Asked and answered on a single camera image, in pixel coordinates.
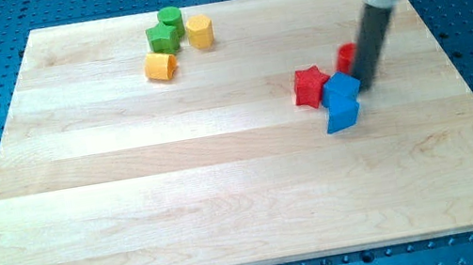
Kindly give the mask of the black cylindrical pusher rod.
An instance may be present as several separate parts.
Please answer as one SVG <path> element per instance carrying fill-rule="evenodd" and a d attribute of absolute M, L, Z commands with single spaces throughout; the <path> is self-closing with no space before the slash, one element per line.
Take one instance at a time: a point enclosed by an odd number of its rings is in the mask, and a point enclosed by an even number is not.
<path fill-rule="evenodd" d="M 393 7 L 378 8 L 365 4 L 358 29 L 351 75 L 360 81 L 360 92 L 369 90 L 375 81 L 380 53 L 386 39 Z"/>

